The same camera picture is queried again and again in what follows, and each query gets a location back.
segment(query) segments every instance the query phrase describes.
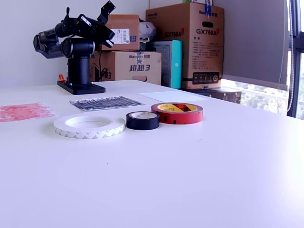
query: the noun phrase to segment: red patterned paper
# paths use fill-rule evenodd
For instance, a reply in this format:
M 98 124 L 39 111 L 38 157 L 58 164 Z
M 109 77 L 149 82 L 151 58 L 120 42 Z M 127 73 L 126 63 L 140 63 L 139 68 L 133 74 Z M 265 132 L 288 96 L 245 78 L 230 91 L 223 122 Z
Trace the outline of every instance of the red patterned paper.
M 56 116 L 44 103 L 21 104 L 0 107 L 0 122 L 27 120 Z

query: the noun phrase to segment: double-sided tape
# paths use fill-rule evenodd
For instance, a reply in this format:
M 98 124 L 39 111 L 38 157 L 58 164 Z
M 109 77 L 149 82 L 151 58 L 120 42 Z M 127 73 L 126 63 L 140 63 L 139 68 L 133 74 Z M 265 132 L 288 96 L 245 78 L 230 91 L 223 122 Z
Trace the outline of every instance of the double-sided tape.
M 98 127 L 85 125 L 103 125 Z M 108 118 L 97 115 L 69 115 L 54 121 L 55 132 L 74 139 L 98 139 L 117 135 L 124 131 L 122 118 Z
M 203 119 L 203 108 L 195 104 L 159 103 L 152 105 L 151 111 L 158 113 L 164 124 L 193 124 Z
M 127 128 L 152 130 L 160 126 L 160 115 L 152 112 L 132 112 L 127 114 Z

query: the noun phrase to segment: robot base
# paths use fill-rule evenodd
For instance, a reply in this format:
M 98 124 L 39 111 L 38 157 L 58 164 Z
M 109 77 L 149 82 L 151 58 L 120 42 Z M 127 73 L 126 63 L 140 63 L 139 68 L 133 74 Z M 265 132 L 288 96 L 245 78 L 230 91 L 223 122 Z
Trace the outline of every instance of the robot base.
M 95 84 L 70 85 L 65 82 L 57 82 L 57 85 L 69 91 L 73 95 L 102 94 L 105 92 L 104 87 Z

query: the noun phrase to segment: brown cardboard box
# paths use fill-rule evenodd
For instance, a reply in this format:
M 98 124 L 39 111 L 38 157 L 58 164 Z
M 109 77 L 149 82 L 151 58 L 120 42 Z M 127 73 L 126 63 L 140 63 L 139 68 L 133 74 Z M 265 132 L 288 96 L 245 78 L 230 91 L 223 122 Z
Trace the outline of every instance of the brown cardboard box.
M 147 10 L 146 20 L 158 29 L 158 38 L 177 39 L 183 44 L 182 87 L 218 88 L 223 74 L 224 9 L 182 3 Z
M 99 50 L 139 50 L 139 17 L 131 14 L 110 14 L 106 26 L 115 33 L 112 48 L 104 45 Z
M 90 59 L 91 81 L 139 80 L 161 84 L 162 55 L 159 52 L 95 52 Z

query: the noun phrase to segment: carton handle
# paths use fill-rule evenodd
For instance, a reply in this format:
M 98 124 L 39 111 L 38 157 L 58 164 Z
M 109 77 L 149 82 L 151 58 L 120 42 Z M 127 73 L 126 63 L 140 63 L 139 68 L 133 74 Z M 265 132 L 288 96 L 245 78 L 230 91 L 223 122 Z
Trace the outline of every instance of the carton handle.
M 213 23 L 209 21 L 203 21 L 202 26 L 206 28 L 213 28 Z
M 142 82 L 146 82 L 148 80 L 148 77 L 147 76 L 133 76 L 132 79 L 142 81 Z

